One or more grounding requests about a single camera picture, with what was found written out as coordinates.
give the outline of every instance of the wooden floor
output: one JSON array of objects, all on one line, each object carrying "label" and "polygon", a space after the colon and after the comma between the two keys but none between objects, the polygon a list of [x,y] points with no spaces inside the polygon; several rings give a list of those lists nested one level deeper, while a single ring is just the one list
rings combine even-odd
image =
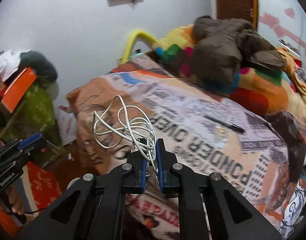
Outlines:
[{"label": "wooden floor", "polygon": [[[86,173],[98,175],[95,168],[83,168],[81,166],[80,159],[77,154],[77,145],[75,142],[71,145],[65,146],[65,148],[66,151],[63,156],[44,168],[46,171],[49,171],[55,175],[62,192],[66,190],[67,185],[74,178],[82,177]],[[68,159],[69,153],[72,154],[72,160]]]}]

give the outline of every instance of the colorful blanket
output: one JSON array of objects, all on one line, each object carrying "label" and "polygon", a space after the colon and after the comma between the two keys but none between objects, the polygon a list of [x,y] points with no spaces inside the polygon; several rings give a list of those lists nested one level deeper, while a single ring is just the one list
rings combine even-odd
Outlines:
[{"label": "colorful blanket", "polygon": [[194,49],[192,25],[177,28],[152,48],[166,63],[166,69],[175,76],[234,100],[249,111],[272,121],[274,128],[283,133],[289,149],[291,181],[300,177],[306,154],[306,84],[297,81],[299,59],[283,50],[287,60],[284,71],[241,68],[232,85],[221,85],[194,75],[189,66]]}]

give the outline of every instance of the blue gripper pad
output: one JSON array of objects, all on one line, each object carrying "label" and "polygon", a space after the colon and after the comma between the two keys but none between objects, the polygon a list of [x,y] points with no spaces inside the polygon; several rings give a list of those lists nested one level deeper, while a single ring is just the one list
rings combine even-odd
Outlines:
[{"label": "blue gripper pad", "polygon": [[145,184],[146,184],[146,159],[143,159],[143,169],[142,169],[142,193],[145,192]]},{"label": "blue gripper pad", "polygon": [[157,157],[157,168],[158,168],[158,181],[160,185],[160,191],[163,192],[164,190],[164,184],[163,184],[163,169],[162,169],[162,160],[161,160],[161,151],[160,151],[160,145],[157,142],[156,145],[156,157]]},{"label": "blue gripper pad", "polygon": [[34,141],[38,140],[39,138],[43,137],[42,133],[36,133],[34,135],[32,135],[31,137],[28,137],[25,140],[22,140],[17,149],[20,151],[22,149],[24,149],[25,147],[27,147],[28,145],[32,144]]}]

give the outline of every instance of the black pen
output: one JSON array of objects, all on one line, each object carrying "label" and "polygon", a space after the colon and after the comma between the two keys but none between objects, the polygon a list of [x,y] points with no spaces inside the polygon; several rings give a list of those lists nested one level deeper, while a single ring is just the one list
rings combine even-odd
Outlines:
[{"label": "black pen", "polygon": [[226,122],[224,120],[221,120],[219,118],[215,118],[215,117],[210,116],[208,114],[204,114],[204,117],[207,118],[207,119],[210,119],[214,122],[220,123],[220,124],[224,125],[225,127],[230,128],[237,133],[243,134],[245,132],[245,130],[242,127],[239,127],[239,126],[237,126],[235,124],[232,124],[230,122]]}]

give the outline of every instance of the orange box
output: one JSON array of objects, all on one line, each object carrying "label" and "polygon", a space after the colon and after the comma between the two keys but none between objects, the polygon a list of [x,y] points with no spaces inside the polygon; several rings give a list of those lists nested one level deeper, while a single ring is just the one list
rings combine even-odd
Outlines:
[{"label": "orange box", "polygon": [[5,115],[11,114],[36,78],[37,76],[30,67],[20,72],[5,91],[0,103],[0,111]]}]

